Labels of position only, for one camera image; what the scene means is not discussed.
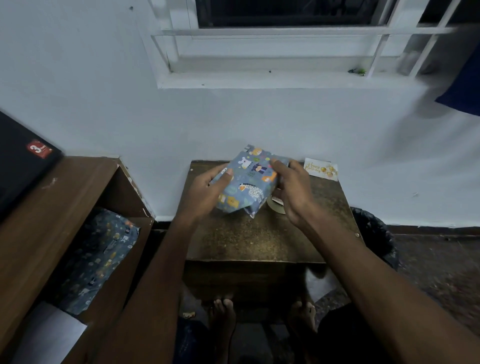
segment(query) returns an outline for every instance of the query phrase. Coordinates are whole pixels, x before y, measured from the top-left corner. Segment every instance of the hand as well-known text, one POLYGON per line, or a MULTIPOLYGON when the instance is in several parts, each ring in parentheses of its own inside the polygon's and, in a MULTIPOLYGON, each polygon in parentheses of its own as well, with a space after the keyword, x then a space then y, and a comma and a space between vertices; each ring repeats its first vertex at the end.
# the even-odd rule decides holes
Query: hand
POLYGON ((283 182, 273 192, 273 196, 281 198, 285 214, 290 222, 299 229, 305 228, 306 214, 314 205, 310 175, 296 160, 291 160, 289 167, 278 159, 272 159, 273 169, 283 177, 283 182))
POLYGON ((229 168, 222 177, 210 185, 227 164, 222 164, 195 177, 188 192, 180 202, 176 216, 198 221, 208 215, 218 202, 218 197, 233 179, 233 169, 229 168))

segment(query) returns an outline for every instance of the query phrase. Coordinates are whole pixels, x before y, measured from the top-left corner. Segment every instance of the forearm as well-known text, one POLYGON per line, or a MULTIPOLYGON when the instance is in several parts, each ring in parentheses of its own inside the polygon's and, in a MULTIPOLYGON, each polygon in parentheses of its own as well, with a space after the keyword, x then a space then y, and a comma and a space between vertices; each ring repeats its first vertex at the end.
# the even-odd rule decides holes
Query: forearm
POLYGON ((405 363, 450 363, 480 357, 480 342, 471 332, 335 218, 313 206, 305 220, 306 235, 393 358, 405 363))
POLYGON ((181 277, 195 228, 189 218, 172 221, 96 363, 171 363, 181 277))

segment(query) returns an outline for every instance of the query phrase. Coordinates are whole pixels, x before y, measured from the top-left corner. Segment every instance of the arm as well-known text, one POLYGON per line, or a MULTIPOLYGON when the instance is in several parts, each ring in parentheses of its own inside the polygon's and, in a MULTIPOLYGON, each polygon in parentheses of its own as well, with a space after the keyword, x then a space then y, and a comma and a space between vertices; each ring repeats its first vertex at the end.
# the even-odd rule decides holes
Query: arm
POLYGON ((193 181, 137 289, 100 347, 95 363, 172 362, 188 246, 198 222, 213 209, 231 181, 232 170, 227 170, 209 186, 225 166, 193 181))
POLYGON ((401 363, 474 363, 480 339, 381 261, 313 201, 310 177, 297 161, 272 166, 290 221, 336 274, 392 358, 401 363))

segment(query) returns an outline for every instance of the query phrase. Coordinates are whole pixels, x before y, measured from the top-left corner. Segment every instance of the zebra illustration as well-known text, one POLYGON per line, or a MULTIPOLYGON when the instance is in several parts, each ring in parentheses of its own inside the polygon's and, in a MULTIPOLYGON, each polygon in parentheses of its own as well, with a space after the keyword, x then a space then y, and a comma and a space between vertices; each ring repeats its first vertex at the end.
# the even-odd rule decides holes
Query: zebra illustration
POLYGON ((253 184, 249 183, 241 183, 239 186, 240 191, 243 191, 245 189, 248 190, 248 194, 255 198, 258 202, 261 202, 264 199, 264 193, 263 191, 258 188, 257 186, 254 186, 253 184))

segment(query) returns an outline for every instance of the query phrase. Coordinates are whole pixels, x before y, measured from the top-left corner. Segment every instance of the red sticker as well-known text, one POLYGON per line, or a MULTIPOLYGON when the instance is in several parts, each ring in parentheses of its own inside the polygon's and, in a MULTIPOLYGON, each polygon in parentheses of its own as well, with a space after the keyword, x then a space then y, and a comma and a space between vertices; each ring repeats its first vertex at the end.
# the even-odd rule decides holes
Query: red sticker
POLYGON ((32 142, 27 145, 27 149, 42 159, 45 159, 52 152, 52 148, 47 147, 38 140, 32 140, 32 142))

